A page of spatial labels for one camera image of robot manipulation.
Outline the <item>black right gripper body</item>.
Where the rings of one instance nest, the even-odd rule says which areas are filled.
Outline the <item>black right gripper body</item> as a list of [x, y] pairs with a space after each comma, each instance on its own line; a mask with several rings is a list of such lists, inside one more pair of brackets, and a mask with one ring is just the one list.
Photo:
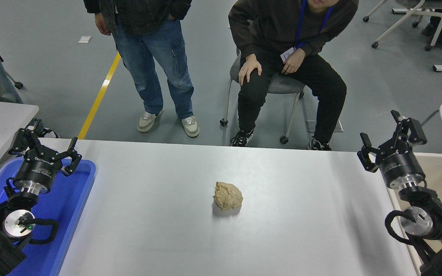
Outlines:
[[403, 153], [398, 149], [378, 149], [378, 167], [386, 187], [405, 187], [406, 183], [417, 185], [425, 180], [412, 150]]

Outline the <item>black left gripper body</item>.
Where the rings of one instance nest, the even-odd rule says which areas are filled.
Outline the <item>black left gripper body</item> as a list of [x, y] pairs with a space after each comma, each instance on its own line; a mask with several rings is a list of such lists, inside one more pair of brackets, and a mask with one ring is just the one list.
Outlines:
[[52, 186], [58, 170], [63, 167], [56, 155], [58, 152], [54, 150], [45, 150], [43, 156], [36, 149], [26, 150], [23, 163], [14, 177], [14, 186], [23, 186], [26, 182]]

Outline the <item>person's left hand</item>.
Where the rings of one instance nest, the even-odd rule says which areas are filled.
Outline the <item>person's left hand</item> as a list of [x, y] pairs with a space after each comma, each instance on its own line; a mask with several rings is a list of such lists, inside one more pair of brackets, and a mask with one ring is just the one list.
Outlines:
[[290, 54], [287, 60], [284, 61], [284, 68], [282, 69], [281, 74], [292, 74], [297, 72], [305, 57], [306, 53], [303, 49], [295, 49], [295, 51]]

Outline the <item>person's right hand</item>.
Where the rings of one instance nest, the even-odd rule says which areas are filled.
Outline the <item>person's right hand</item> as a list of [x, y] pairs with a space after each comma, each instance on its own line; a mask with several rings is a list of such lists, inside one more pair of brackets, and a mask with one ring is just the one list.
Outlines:
[[251, 80], [251, 75], [253, 72], [256, 72], [256, 75], [262, 75], [262, 65], [257, 60], [256, 54], [250, 54], [245, 58], [240, 59], [241, 65], [238, 73], [238, 79], [240, 86], [243, 86], [245, 83], [249, 83]]
[[107, 26], [105, 17], [103, 16], [102, 13], [95, 13], [94, 14], [94, 21], [96, 24], [96, 27], [98, 28], [98, 31], [105, 35], [105, 36], [111, 36], [111, 32]]

